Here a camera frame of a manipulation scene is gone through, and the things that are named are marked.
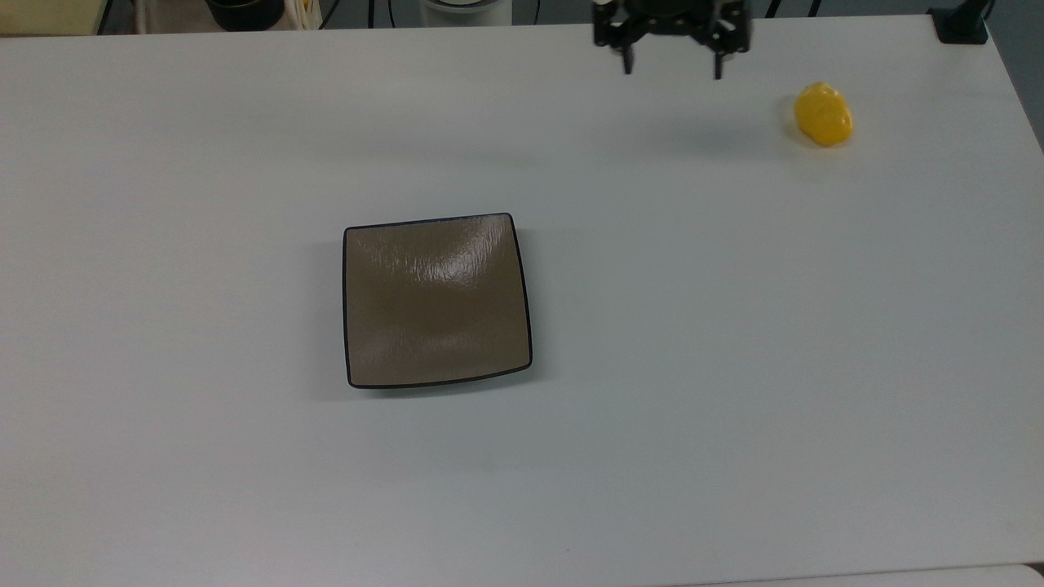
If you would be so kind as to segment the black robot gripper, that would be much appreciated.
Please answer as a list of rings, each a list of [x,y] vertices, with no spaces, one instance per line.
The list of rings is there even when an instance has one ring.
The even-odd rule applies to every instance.
[[[746,53],[752,45],[749,3],[721,1],[624,1],[624,5],[593,5],[593,44],[622,58],[625,75],[633,71],[633,45],[645,34],[699,36],[714,55],[714,78],[723,77],[730,55]]]

